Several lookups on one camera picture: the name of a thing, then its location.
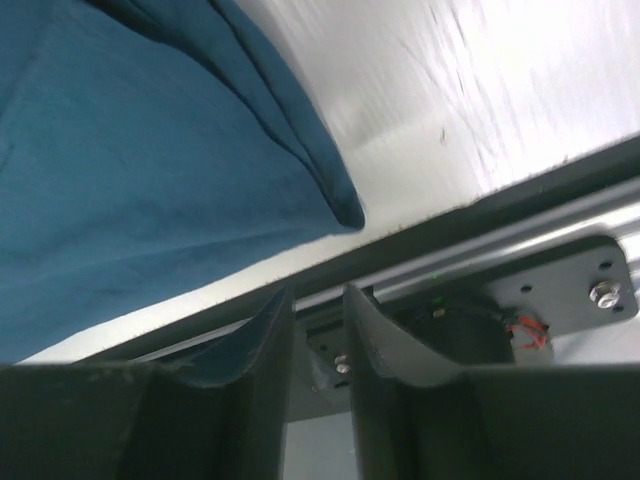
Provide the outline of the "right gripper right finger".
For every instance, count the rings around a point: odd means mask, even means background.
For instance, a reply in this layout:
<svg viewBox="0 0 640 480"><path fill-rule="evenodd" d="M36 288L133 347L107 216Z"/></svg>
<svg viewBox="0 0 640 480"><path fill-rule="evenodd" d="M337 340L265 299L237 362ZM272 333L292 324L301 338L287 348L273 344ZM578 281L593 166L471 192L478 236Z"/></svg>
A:
<svg viewBox="0 0 640 480"><path fill-rule="evenodd" d="M635 479L635 364L519 366L471 317L413 336L362 290L343 297L363 479Z"/></svg>

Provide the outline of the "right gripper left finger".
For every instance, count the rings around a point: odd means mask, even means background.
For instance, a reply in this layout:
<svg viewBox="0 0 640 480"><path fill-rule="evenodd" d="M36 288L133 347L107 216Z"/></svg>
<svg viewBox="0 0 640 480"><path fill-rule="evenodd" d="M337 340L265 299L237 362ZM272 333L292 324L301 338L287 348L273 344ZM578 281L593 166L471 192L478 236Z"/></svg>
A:
<svg viewBox="0 0 640 480"><path fill-rule="evenodd" d="M278 479L293 299L174 364L4 366L5 479Z"/></svg>

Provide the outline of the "dark blue t-shirt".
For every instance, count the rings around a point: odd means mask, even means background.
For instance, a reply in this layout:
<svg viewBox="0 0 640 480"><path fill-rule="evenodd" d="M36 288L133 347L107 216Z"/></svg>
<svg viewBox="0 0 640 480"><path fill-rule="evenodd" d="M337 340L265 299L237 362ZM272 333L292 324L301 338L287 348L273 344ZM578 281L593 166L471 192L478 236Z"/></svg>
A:
<svg viewBox="0 0 640 480"><path fill-rule="evenodd" d="M3 362L364 224L235 2L2 3Z"/></svg>

